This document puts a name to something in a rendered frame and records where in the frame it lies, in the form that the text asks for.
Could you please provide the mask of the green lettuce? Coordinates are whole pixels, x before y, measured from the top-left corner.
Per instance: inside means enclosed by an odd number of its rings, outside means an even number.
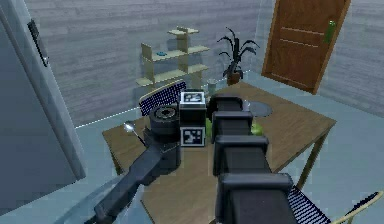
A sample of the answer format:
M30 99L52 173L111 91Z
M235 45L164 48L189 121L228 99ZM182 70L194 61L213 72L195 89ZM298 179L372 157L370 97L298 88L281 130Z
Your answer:
M212 122L206 119L206 135L214 138L218 135L263 135L263 128L253 122L249 125L247 120L222 120L217 123L216 129L213 129Z

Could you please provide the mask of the beige wooden shelf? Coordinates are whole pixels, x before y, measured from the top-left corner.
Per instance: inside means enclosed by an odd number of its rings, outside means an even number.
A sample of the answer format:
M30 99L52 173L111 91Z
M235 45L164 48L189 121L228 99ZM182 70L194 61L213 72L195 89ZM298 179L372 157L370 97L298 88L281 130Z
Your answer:
M192 75L192 86L199 88L201 86L202 72L207 70L208 67L204 64L190 65L188 59L190 55L208 51L209 48L203 45L188 45L188 37L196 33L198 33L197 29L179 26L170 30L169 34L176 36L177 48L175 50L165 51L164 56L154 53L150 45L142 43L141 50L145 72L143 77L136 79L136 83L140 87L153 87L156 83L166 82L184 75ZM154 69L155 63L170 59L178 60L178 68L156 74Z

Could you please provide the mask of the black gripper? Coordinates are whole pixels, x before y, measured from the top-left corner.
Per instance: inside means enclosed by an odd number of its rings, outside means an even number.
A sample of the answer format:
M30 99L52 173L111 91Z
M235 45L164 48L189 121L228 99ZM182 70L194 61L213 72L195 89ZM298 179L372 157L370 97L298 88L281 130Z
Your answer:
M131 203L140 185L148 186L161 174L169 174L181 163L180 125L178 108L163 105L149 113L145 126L146 150L129 167L127 174L94 207L95 215L84 224L112 224L119 213Z

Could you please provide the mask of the pale grey-green cup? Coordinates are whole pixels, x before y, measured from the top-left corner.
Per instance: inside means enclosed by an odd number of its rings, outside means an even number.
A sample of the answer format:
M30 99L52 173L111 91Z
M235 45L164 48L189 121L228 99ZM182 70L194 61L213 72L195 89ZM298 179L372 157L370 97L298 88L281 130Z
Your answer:
M208 79L207 80L207 88L208 88L208 94L212 96L215 91L216 91L216 85L217 85L217 80L216 79Z

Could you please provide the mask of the brown wooden room door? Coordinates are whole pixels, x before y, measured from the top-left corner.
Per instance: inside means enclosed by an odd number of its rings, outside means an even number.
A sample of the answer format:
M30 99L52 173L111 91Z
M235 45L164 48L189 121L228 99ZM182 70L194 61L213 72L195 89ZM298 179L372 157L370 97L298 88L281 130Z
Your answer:
M351 0L276 0L262 75L316 94ZM329 44L328 22L336 22Z

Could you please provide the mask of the brown wooden dining table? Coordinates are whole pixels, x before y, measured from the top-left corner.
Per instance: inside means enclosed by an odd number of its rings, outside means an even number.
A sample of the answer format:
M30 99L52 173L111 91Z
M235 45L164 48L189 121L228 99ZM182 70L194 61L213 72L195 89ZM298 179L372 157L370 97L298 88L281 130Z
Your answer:
M221 91L272 107L271 115L256 120L269 139L267 160L272 171L279 172L308 147L313 148L300 176L299 184L303 185L335 121L245 82ZM104 131L103 136L118 173L127 170L145 150L138 137L126 132L121 125ZM211 144L204 148L185 148L180 167L146 187L139 200L152 218L150 224L208 224L212 221L216 199L212 162Z

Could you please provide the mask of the blue mesh back chair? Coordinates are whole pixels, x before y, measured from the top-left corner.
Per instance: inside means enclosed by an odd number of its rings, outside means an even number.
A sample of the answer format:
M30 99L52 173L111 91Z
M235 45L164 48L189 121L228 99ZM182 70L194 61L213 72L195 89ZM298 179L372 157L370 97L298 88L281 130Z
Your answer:
M384 196L376 191L356 203L344 216L332 221L298 187L293 186L288 202L298 224L352 224L354 217Z
M176 103L186 87L186 82L180 79L145 94L139 99L141 115L147 116L157 106Z

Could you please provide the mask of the dark potted house plant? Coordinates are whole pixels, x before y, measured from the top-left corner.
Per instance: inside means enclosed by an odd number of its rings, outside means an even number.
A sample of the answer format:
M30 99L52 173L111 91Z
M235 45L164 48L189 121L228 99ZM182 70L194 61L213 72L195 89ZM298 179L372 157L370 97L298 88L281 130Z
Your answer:
M245 52L250 52L256 55L256 49L250 47L250 44L254 44L257 47L259 47L259 45L253 40L246 40L243 44L240 44L240 39L236 37L234 31L230 28L228 28L228 30L232 33L232 37L229 38L228 36L223 36L219 41L226 40L231 45L231 54L227 51L220 52L220 55L225 54L230 58L230 64L223 71L223 76L226 78L227 85L231 86L237 84L244 77L244 72L239 65L242 61L243 54Z

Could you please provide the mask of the grey round plate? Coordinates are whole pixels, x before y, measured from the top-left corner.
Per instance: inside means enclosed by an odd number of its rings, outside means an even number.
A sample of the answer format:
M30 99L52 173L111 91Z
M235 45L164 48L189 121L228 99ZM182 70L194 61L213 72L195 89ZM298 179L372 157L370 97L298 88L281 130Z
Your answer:
M267 117L272 114L272 108L268 104L259 101L251 101L249 111L254 117Z

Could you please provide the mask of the silver spoon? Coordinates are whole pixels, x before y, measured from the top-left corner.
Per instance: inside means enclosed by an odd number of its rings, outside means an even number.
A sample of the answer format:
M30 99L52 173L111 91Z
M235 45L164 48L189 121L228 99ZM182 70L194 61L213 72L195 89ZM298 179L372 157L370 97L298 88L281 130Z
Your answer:
M145 141L135 131L135 124L132 121L126 121L124 123L124 129L126 132L132 132L140 140L140 142L145 145Z

